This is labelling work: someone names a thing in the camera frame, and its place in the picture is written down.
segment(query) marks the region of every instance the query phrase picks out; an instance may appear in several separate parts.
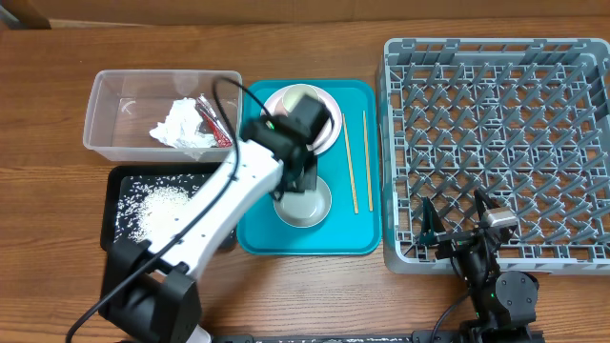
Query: wooden chopstick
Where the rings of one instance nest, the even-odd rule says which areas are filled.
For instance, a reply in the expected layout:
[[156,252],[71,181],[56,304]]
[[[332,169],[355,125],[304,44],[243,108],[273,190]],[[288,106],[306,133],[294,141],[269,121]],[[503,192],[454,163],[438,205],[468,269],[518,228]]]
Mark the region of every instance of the wooden chopstick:
[[371,165],[369,161],[369,133],[366,129],[366,111],[362,111],[362,122],[364,124],[364,153],[366,154],[366,181],[369,187],[369,212],[373,211],[373,192],[371,190]]
[[358,199],[356,198],[356,185],[354,184],[354,170],[352,169],[352,152],[350,151],[350,137],[347,133],[345,113],[343,115],[343,130],[345,131],[345,148],[347,149],[347,165],[350,169],[350,181],[352,182],[352,200],[354,201],[354,213],[358,214]]

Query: transparent container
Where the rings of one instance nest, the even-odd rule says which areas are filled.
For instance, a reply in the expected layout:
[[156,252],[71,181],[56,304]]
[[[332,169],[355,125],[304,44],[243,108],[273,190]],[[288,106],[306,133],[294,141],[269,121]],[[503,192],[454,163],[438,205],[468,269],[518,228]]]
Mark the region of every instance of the transparent container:
[[[218,75],[241,83],[236,71],[101,71],[95,77],[83,133],[87,149],[111,161],[219,162],[231,148],[177,149],[149,134],[164,122],[174,100],[204,94],[212,98],[212,80]],[[218,95],[231,125],[237,132],[241,122],[241,90],[229,83],[218,85]],[[206,122],[199,129],[211,133]]]

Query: gray metal rack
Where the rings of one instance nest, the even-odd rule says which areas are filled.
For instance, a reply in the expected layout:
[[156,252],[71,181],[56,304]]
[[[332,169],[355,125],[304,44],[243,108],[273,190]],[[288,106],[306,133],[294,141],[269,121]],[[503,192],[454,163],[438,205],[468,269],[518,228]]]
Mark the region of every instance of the gray metal rack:
[[503,270],[610,274],[610,46],[599,39],[391,39],[377,75],[384,257],[450,273],[415,247],[422,201],[472,229],[482,187],[519,217]]

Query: blue tray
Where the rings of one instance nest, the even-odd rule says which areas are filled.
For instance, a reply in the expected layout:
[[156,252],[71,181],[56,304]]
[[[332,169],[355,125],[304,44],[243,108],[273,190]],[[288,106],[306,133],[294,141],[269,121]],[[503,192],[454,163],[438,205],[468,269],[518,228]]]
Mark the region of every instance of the blue tray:
[[[285,224],[275,213],[271,196],[263,196],[246,212],[237,225],[237,241],[244,250],[254,254],[366,254],[381,239],[379,200],[379,160],[375,96],[373,90],[358,80],[269,80],[260,81],[250,91],[263,103],[277,90],[305,83],[327,91],[345,113],[359,214],[354,214],[352,187],[347,164],[345,133],[341,130],[333,146],[318,159],[318,175],[328,184],[333,196],[331,210],[320,224],[299,229]],[[362,111],[366,111],[371,161],[373,211],[369,212],[364,129]],[[246,97],[243,121],[260,115],[261,108]]]

